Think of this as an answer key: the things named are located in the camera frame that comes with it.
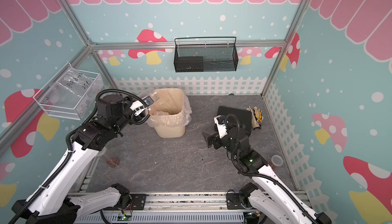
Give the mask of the clear plastic jar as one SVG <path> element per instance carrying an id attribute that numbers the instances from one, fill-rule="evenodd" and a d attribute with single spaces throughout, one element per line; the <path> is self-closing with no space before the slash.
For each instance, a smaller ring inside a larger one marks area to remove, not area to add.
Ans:
<path id="1" fill-rule="evenodd" d="M 157 102 L 160 97 L 157 90 L 149 88 L 138 95 L 147 105 L 152 105 Z"/>

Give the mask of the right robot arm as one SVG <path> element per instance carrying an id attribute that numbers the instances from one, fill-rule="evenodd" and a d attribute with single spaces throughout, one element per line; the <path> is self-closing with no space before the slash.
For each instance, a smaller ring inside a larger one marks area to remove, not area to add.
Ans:
<path id="1" fill-rule="evenodd" d="M 253 182 L 239 191 L 245 209 L 257 209 L 279 224 L 330 224 L 324 213 L 317 213 L 300 200 L 276 175 L 268 162 L 249 143 L 249 136 L 234 114 L 214 117 L 215 134 L 203 134 L 207 147 L 224 148 L 238 174 Z"/>

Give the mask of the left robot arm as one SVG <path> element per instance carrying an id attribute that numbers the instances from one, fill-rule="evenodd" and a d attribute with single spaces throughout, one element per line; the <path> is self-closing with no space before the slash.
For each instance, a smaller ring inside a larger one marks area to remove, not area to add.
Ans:
<path id="1" fill-rule="evenodd" d="M 129 209 L 133 198 L 121 184 L 85 197 L 68 197 L 68 193 L 106 144 L 123 136 L 126 125 L 141 125 L 149 119 L 150 107 L 158 99 L 154 89 L 139 95 L 120 89 L 100 91 L 90 116 L 67 134 L 67 151 L 62 159 L 31 196 L 14 203 L 15 216 L 10 223 L 23 218 L 28 224 L 73 224 L 105 208 Z"/>

